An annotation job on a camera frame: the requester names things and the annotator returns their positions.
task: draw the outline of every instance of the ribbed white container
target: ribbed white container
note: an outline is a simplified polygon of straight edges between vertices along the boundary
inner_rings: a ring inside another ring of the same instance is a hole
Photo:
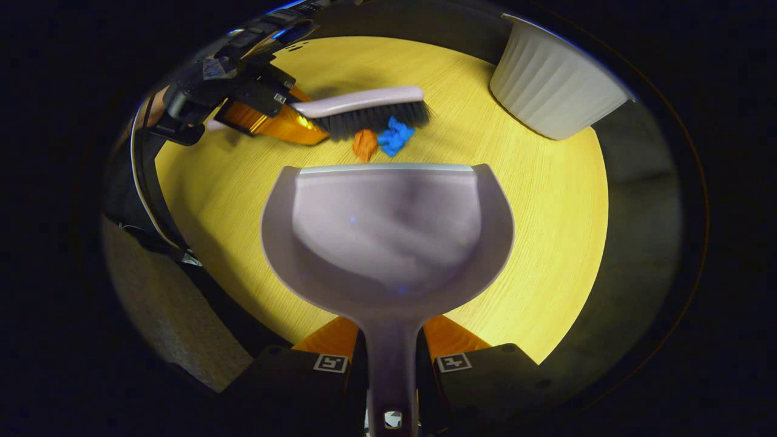
[[[591,56],[528,21],[513,22],[490,88],[511,114],[557,140],[591,126],[631,92]]]

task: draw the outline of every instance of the cable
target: cable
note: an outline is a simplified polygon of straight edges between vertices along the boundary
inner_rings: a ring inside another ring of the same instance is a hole
[[[154,97],[156,97],[156,93],[154,93],[151,96],[151,99],[149,99],[148,105],[146,106],[145,116],[143,117],[144,130],[143,130],[143,139],[141,140],[142,143],[140,145],[141,148],[142,148],[142,145],[145,143],[145,136],[146,136],[145,127],[148,124],[148,119],[151,116],[151,106],[154,103]],[[138,116],[140,115],[142,108],[143,108],[143,103],[141,103],[140,106],[138,106],[138,109],[135,111],[135,116],[132,118],[132,128],[130,130],[130,162],[132,165],[132,180],[135,183],[135,190],[138,192],[138,197],[141,199],[141,203],[143,204],[143,209],[146,211],[146,215],[151,220],[152,225],[154,225],[154,229],[156,229],[156,232],[170,246],[173,246],[178,250],[182,250],[181,247],[173,243],[172,240],[170,240],[170,238],[168,238],[167,235],[165,235],[165,233],[159,227],[159,224],[156,222],[156,218],[154,218],[154,215],[151,213],[151,209],[148,207],[148,202],[146,201],[145,196],[143,195],[143,191],[141,190],[140,179],[138,178],[138,167],[137,167],[137,163],[135,162],[135,128],[138,125]]]

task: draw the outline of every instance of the wooden table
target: wooden table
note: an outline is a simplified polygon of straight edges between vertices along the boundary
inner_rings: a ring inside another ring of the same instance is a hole
[[[386,86],[420,86],[435,119],[393,159],[488,163],[515,217],[502,275],[448,316],[491,344],[517,344],[537,363],[561,341],[594,283],[607,230],[605,166],[591,128],[564,141],[537,135],[491,96],[494,66],[407,40],[338,37],[277,53],[274,65],[317,99]],[[378,151],[373,163],[392,161]],[[280,168],[357,163],[350,142],[316,146],[235,131],[194,147],[168,143],[157,158],[165,199],[197,257],[270,329],[296,342],[334,315],[302,301],[273,275],[259,238],[262,208]]]

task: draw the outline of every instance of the dustpan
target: dustpan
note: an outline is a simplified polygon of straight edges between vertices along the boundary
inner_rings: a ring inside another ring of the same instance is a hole
[[[480,294],[510,255],[513,215],[492,170],[287,166],[260,228],[277,277],[364,332],[371,435],[415,435],[419,329]]]

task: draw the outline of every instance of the brush bristles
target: brush bristles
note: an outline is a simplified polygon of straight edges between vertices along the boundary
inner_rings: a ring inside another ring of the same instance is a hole
[[[379,135],[389,128],[389,118],[392,115],[397,121],[411,128],[421,128],[429,123],[430,119],[428,105],[420,101],[354,110],[312,120],[328,131],[332,140],[339,141],[352,138],[362,129],[370,129]]]

